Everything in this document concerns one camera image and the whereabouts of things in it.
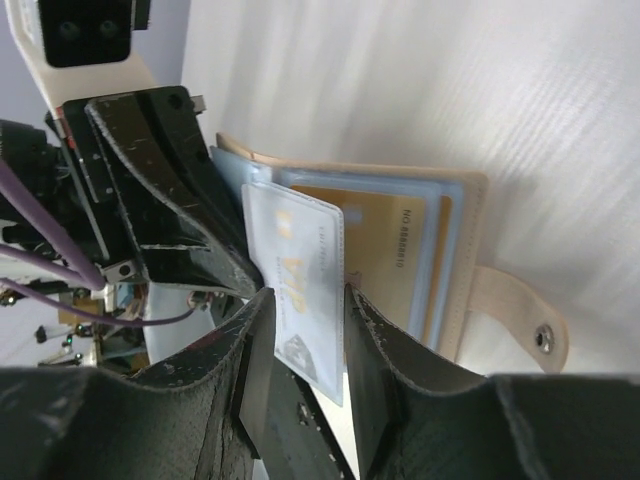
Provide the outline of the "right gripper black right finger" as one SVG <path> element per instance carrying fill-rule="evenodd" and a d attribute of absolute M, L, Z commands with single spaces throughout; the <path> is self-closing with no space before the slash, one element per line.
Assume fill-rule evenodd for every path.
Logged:
<path fill-rule="evenodd" d="M 345 347 L 365 479 L 635 479 L 635 377 L 471 372 L 419 344 L 357 289 Z"/>

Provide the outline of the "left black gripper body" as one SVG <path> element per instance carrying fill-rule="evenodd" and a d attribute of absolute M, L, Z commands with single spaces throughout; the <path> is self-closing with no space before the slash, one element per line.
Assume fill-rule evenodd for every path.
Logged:
<path fill-rule="evenodd" d="M 84 99 L 65 103 L 59 119 L 45 116 L 44 128 L 2 120 L 1 188 L 23 186 L 105 283 L 142 284 L 107 154 L 86 106 Z M 1 200 L 1 275 L 45 294 L 87 288 L 81 269 L 33 217 L 31 208 Z"/>

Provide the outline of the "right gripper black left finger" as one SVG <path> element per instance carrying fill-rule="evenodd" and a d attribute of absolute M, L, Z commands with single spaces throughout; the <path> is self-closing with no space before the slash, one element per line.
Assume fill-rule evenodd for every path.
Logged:
<path fill-rule="evenodd" d="M 5 479 L 247 479 L 262 439 L 275 296 L 132 378 L 95 367 L 1 372 Z"/>

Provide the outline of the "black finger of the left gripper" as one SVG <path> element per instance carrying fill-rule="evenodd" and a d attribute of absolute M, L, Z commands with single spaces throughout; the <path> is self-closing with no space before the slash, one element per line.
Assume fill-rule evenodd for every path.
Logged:
<path fill-rule="evenodd" d="M 252 297 L 263 285 L 243 221 L 181 86 L 90 100 L 125 226 L 153 283 Z"/>

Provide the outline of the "white VIP card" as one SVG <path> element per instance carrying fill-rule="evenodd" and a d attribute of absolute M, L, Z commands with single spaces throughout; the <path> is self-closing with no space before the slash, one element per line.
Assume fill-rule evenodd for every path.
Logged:
<path fill-rule="evenodd" d="M 270 182 L 243 185 L 241 200 L 250 259 L 275 292 L 275 356 L 342 405 L 343 214 Z"/>

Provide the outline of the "beige card holder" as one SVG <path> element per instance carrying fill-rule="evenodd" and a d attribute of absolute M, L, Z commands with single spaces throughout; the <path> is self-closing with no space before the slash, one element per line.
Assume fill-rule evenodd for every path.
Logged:
<path fill-rule="evenodd" d="M 212 151 L 216 167 L 239 196 L 247 183 L 270 182 L 426 197 L 440 188 L 453 199 L 449 236 L 436 294 L 429 339 L 422 343 L 448 360 L 456 360 L 465 319 L 470 312 L 489 315 L 547 373 L 560 372 L 567 359 L 567 325 L 527 284 L 510 274 L 477 263 L 487 177 L 479 172 L 424 167 L 314 164 L 255 152 L 227 134 L 219 134 Z"/>

